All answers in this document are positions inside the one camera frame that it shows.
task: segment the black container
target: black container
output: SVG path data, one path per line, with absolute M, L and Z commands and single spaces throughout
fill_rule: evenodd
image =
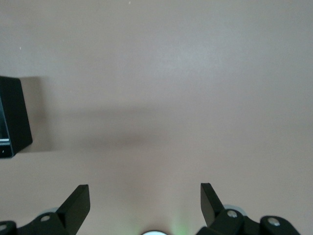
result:
M 0 76 L 0 158 L 10 158 L 33 142 L 18 78 Z

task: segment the bolt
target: bolt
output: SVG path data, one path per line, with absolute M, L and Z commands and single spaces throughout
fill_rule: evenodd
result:
M 279 226 L 280 225 L 279 221 L 273 217 L 268 218 L 268 222 L 273 226 Z
M 45 221 L 47 221 L 47 220 L 49 220 L 50 219 L 50 215 L 45 215 L 44 217 L 42 217 L 41 219 L 40 219 L 40 221 L 41 222 L 45 222 Z
M 0 225 L 0 231 L 6 230 L 6 228 L 7 228 L 6 224 Z
M 232 218 L 237 218 L 237 213 L 235 211 L 227 211 L 227 215 Z

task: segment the table surface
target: table surface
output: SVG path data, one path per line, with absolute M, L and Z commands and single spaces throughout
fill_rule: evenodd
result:
M 89 184 L 78 235 L 192 235 L 200 183 L 313 231 L 313 2 L 4 0 L 0 74 L 34 142 L 0 161 L 0 221 Z

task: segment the silver screw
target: silver screw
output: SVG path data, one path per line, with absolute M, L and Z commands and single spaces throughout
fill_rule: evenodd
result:
M 227 211 L 227 215 L 232 218 L 237 218 L 237 213 L 235 211 Z
M 45 215 L 44 217 L 42 217 L 41 219 L 40 219 L 40 221 L 41 222 L 45 222 L 45 221 L 47 221 L 47 220 L 49 220 L 50 219 L 50 215 Z
M 7 225 L 5 224 L 0 225 L 0 231 L 6 230 L 6 228 L 7 228 Z
M 273 226 L 279 226 L 280 225 L 279 221 L 273 217 L 268 218 L 268 222 Z

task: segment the black rectangular object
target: black rectangular object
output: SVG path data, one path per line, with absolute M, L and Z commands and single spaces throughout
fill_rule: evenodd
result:
M 10 158 L 33 142 L 22 84 L 0 76 L 0 158 Z

